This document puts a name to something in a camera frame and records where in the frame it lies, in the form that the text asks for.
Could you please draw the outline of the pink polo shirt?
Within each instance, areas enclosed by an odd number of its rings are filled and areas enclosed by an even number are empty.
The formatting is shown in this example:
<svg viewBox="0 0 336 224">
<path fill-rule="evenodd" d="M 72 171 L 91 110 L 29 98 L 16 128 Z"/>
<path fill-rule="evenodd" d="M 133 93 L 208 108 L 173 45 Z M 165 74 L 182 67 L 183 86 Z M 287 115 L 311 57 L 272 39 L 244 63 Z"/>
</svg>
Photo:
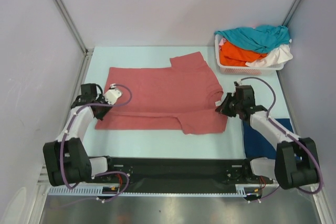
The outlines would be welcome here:
<svg viewBox="0 0 336 224">
<path fill-rule="evenodd" d="M 227 117 L 215 111 L 223 88 L 200 52 L 174 57 L 167 68 L 109 69 L 105 88 L 120 84 L 123 105 L 111 109 L 97 130 L 179 130 L 217 134 Z"/>
</svg>

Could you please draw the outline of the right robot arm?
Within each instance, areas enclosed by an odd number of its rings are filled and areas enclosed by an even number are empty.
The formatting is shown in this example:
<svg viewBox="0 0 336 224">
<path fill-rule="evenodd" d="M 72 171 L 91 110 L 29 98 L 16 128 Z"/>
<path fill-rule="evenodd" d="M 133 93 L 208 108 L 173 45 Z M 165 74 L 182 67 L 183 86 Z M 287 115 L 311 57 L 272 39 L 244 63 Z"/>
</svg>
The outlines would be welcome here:
<svg viewBox="0 0 336 224">
<path fill-rule="evenodd" d="M 238 116 L 261 134 L 276 151 L 275 159 L 253 158 L 250 165 L 242 169 L 245 181 L 254 183 L 265 176 L 276 180 L 285 190 L 301 189 L 311 184 L 318 184 L 315 192 L 321 190 L 323 176 L 315 141 L 286 129 L 270 116 L 268 109 L 257 105 L 252 86 L 236 82 L 235 92 L 227 93 L 216 112 L 232 118 Z"/>
</svg>

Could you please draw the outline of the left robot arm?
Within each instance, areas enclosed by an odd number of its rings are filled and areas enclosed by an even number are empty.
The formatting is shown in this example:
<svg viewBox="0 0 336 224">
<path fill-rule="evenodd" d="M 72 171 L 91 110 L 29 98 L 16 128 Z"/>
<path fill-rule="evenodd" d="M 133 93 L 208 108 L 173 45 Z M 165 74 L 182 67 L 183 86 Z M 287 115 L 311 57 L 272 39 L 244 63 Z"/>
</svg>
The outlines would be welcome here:
<svg viewBox="0 0 336 224">
<path fill-rule="evenodd" d="M 107 157 L 89 157 L 82 140 L 93 119 L 102 120 L 111 106 L 122 96 L 116 86 L 106 92 L 94 83 L 81 85 L 81 94 L 71 105 L 69 119 L 55 141 L 44 144 L 43 154 L 49 182 L 52 186 L 73 188 L 98 175 L 103 181 L 115 178 L 116 169 Z"/>
</svg>

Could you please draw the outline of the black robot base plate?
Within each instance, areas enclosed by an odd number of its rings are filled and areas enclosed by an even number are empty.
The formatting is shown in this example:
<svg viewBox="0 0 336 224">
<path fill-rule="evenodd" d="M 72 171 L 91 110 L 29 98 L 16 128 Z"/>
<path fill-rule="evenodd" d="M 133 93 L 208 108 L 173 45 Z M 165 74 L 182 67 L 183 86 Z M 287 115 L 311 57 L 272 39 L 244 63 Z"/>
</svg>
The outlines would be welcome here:
<svg viewBox="0 0 336 224">
<path fill-rule="evenodd" d="M 108 157 L 108 170 L 122 178 L 128 193 L 223 194 L 236 185 L 272 184 L 251 171 L 248 159 L 173 159 Z"/>
</svg>

